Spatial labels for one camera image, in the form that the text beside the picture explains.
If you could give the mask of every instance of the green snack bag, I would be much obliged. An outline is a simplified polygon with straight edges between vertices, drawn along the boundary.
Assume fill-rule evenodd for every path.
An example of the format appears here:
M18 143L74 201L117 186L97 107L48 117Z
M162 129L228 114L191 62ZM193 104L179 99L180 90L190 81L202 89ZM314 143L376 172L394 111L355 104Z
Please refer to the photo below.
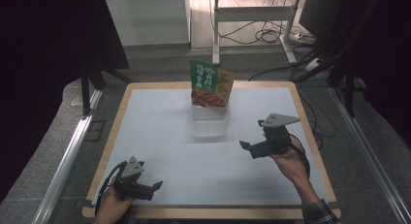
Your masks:
M190 61L190 67L192 104L205 108L227 107L235 74L200 61Z

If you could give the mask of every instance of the gray floor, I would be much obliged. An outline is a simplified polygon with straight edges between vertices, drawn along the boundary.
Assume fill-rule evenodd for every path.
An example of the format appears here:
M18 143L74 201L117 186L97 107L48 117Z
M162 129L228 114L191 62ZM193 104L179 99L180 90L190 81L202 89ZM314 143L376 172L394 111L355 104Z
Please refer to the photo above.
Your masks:
M126 48L131 70L120 70L137 81L189 80L188 60L210 62L210 50L188 48ZM237 80L248 80L255 73L287 66L281 48L225 49L221 66L236 72ZM256 80L285 80L290 70L263 74ZM85 196L126 84L104 74L107 87L93 117L93 124L79 149L66 185L61 192L49 223L88 223L81 215ZM309 120L316 122L318 145L326 165L343 223L399 223L375 173L361 151L361 145L332 92L325 84L327 72L298 84L300 96L307 102L304 108ZM81 119L81 105L73 102L80 97L79 81L69 84L57 117L28 166L9 196L0 206L0 223L30 223L47 192L47 187L62 159L67 145ZM355 120L361 126L388 177L406 204L411 203L411 151L395 130L364 99L355 94ZM93 131L104 124L103 129Z

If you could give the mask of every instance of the table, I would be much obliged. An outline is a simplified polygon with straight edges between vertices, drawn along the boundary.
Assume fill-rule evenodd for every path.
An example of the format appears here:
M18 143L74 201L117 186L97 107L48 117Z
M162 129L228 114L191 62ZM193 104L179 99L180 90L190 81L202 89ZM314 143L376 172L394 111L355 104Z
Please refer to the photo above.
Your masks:
M325 199L329 202L332 210L337 216L340 216L340 209L334 207L336 197L333 194L332 186L327 176L320 153L311 133L302 103L295 85L288 81L235 81L234 89L243 88L288 88L291 92L292 100L300 117L301 130L306 137L309 150L312 154L311 165L315 165L318 171L318 177L324 185ZM120 132L123 117L127 112L128 103L132 96L133 90L142 89L190 89L190 82L142 82L131 83L126 89L123 100L119 107L116 119L111 128L111 133L103 152L98 169L90 186L86 200L91 202L95 197L99 183L104 179L104 172L113 153L114 145ZM83 207L82 214L85 217L94 216L93 207ZM133 209L132 216L141 219L166 218L166 219L302 219L300 206L146 206L140 205Z

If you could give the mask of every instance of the wall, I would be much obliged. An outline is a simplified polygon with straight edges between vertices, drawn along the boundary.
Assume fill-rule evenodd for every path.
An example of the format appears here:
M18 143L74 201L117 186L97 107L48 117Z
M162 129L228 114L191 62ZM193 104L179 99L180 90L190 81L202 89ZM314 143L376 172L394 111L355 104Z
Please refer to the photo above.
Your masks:
M123 46L190 42L189 0L107 0Z

